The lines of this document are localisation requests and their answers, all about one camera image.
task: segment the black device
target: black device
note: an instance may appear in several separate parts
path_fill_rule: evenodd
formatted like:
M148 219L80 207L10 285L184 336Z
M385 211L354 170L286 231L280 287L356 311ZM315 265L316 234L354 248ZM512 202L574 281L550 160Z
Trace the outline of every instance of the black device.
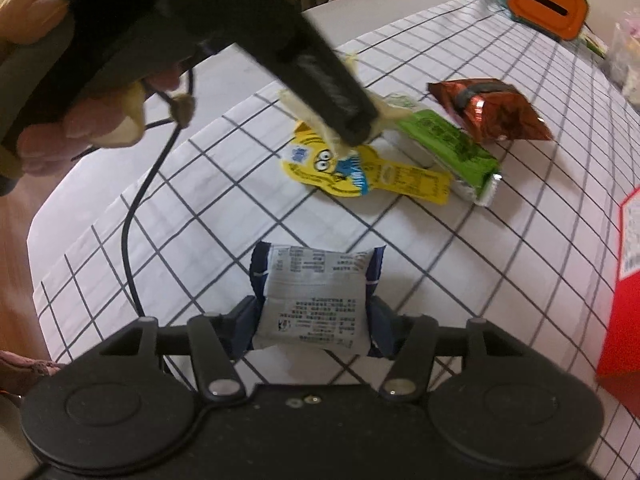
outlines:
M24 399L42 467L32 480L587 480L602 428L595 393L497 326L466 328L367 307L370 355L394 361L380 390L261 384L233 361L250 348L258 300L159 328L143 317ZM190 355L197 392L163 373ZM436 356L463 371L428 392Z
M0 64L0 194L21 175L30 124L60 120L77 99L121 88L237 43L352 146L377 116L364 90L287 0L69 0L65 20Z

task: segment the tablecloth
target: tablecloth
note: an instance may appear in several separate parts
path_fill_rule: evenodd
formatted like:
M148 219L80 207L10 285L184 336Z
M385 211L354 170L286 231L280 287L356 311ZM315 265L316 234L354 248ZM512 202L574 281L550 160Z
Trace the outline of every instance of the tablecloth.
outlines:
M558 44L511 21L497 0L448 2L338 50L358 54L358 77L368 88L403 92L443 115L427 82L503 79L532 101L555 141L489 146L504 174L489 208L453 195L436 206L381 190L339 199L280 169L294 119L278 103L282 86L273 82L177 148L153 182L129 241L146 313L179 324L201 312L228 312L251 293L246 273L261 239L337 251L386 246L377 294L397 312L428 314L449 326L483 316L596 388L616 272L618 204L636 185L640 164L640 118L596 59L579 44ZM374 145L383 158L427 163L392 133ZM139 184L78 233L36 288L40 324L60 362L135 318L120 233ZM193 383L187 358L171 363ZM460 365L439 360L431 387ZM248 387L377 388L389 367L304 347L251 352L237 364ZM635 479L640 424L596 391L606 421L590 463L607 479Z

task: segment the screw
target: screw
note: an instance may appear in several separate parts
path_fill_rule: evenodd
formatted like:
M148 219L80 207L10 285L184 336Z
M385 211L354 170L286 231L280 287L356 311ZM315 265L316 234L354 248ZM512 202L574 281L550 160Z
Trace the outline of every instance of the screw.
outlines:
M383 389L392 396L411 395L415 389L415 383L410 379L389 379Z
M305 405L305 403L302 402L301 399L296 399L295 397L292 397L291 399L287 399L285 401L285 404L290 408L302 408L302 406Z
M308 395L305 397L305 402L307 404L320 404L322 399L316 395Z
M240 391L240 383L233 379L218 379L209 385L211 395L230 397Z

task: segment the cable clip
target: cable clip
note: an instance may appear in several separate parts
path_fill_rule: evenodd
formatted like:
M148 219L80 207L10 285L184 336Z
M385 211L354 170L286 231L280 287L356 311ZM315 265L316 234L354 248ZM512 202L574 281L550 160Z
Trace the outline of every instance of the cable clip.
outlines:
M170 114L171 118L185 129L191 123L196 110L196 99L190 94L176 94L171 98Z

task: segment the cartoon eye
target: cartoon eye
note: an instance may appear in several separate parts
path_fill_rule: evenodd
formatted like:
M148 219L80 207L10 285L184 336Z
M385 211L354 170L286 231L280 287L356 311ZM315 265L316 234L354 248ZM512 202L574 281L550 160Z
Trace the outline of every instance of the cartoon eye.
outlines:
M329 162L327 162L326 160L316 160L314 168L316 168L316 170L318 171L326 171L329 169Z

